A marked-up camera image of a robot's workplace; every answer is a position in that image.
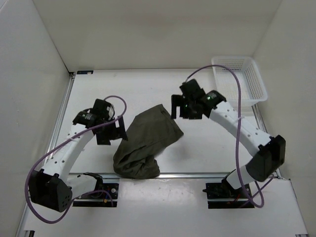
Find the olive green shorts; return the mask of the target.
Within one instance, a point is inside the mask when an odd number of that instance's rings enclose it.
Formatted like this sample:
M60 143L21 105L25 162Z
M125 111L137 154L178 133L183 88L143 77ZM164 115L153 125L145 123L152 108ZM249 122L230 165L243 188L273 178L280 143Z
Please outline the olive green shorts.
M113 156L114 172L124 178L149 179L160 175L155 156L177 142L183 131L162 105L135 116Z

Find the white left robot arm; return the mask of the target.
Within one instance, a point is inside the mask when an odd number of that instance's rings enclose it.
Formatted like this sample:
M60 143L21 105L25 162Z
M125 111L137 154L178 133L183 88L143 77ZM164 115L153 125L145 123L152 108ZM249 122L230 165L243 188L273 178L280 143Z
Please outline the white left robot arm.
M86 172L69 179L70 171L85 146L96 138L98 145L127 140L123 114L116 115L106 99L96 99L92 108L80 111L72 121L66 140L48 153L50 159L39 169L32 168L26 180L28 205L33 203L54 211L66 211L73 199L102 195L102 177Z

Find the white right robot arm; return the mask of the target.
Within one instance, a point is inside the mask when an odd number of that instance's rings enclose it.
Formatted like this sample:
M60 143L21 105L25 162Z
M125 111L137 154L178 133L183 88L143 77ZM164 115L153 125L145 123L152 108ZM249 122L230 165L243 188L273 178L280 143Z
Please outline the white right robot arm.
M285 161L285 139L273 137L256 128L240 117L226 98L216 90L209 93L192 79L180 86L181 95L171 96L171 117L184 119L202 119L203 116L225 128L239 140L252 156L252 159L240 168L232 171L223 179L222 193L234 197L242 184L253 181L263 182Z

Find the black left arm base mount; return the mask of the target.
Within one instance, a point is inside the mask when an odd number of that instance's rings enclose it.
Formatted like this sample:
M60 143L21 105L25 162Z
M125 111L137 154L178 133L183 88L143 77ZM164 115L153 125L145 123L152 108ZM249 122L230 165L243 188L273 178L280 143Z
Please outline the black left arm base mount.
M75 199L73 207L117 207L119 183L104 183L101 175L91 172L86 172L84 175L96 180L95 189L92 194L85 194Z

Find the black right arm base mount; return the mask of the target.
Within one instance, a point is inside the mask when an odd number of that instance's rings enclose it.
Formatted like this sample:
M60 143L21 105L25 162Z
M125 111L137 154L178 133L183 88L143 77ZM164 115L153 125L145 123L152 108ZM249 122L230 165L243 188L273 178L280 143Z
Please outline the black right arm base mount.
M220 182L206 183L202 190L207 195L208 209L254 208L242 187L234 189L225 176Z

